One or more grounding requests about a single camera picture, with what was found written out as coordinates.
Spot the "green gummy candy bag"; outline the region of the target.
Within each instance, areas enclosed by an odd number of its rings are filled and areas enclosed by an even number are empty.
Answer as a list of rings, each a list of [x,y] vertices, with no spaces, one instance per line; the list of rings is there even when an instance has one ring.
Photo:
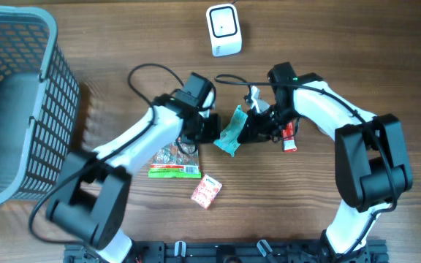
[[[199,151],[196,144],[182,143],[180,140],[165,145],[152,158],[149,178],[200,179]]]

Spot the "red snack stick packet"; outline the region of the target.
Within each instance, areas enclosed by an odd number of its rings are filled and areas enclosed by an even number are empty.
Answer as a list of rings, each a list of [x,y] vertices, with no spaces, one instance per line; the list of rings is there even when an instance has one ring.
[[[283,149],[286,153],[293,153],[297,151],[295,144],[295,123],[290,122],[286,128],[282,131],[283,135]]]

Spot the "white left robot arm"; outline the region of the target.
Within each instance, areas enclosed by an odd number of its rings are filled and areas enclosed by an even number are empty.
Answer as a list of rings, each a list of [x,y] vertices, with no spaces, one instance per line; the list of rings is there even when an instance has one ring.
[[[125,262],[133,241],[121,224],[133,175],[179,137],[213,142],[219,117],[203,113],[212,108],[215,95],[211,81],[191,73],[182,88],[150,101],[146,114],[119,137],[91,152],[70,153],[48,194],[47,220],[103,262]]]

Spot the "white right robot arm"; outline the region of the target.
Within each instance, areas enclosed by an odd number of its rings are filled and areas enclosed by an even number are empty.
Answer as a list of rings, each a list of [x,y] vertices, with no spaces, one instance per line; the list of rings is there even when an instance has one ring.
[[[238,79],[249,93],[248,118],[240,144],[285,140],[282,129],[307,118],[335,144],[335,184],[341,203],[322,232],[315,260],[343,262],[365,253],[366,237],[381,214],[391,213],[413,175],[401,122],[393,114],[376,115],[338,95],[316,73],[297,75],[289,62],[268,72],[274,104],[259,98],[261,83]]]

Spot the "red tissue pack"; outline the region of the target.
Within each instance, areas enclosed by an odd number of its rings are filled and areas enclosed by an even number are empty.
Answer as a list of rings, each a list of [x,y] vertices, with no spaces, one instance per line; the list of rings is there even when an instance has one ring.
[[[208,209],[222,188],[222,184],[209,175],[204,175],[202,180],[191,195],[191,200],[200,207]]]

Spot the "teal snack packet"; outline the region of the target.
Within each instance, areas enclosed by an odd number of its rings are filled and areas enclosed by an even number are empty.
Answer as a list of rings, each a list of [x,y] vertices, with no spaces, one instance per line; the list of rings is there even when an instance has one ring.
[[[236,150],[240,146],[238,137],[243,131],[247,117],[247,114],[242,111],[242,107],[238,105],[230,119],[230,123],[220,133],[220,138],[215,140],[213,144],[231,155],[231,157],[234,157]]]

